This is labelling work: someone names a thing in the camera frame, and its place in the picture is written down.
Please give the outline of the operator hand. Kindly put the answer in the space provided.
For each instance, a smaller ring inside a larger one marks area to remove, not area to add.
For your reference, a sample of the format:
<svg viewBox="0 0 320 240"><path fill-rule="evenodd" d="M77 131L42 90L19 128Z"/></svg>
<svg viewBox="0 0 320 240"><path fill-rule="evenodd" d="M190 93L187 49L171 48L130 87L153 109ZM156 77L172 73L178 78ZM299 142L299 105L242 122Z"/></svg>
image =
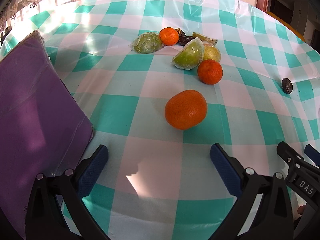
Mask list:
<svg viewBox="0 0 320 240"><path fill-rule="evenodd" d="M297 209L297 213L298 213L299 215L302 215L303 212L304 212L304 210L305 210L305 208L306 208L306 205L300 206L300 207Z"/></svg>

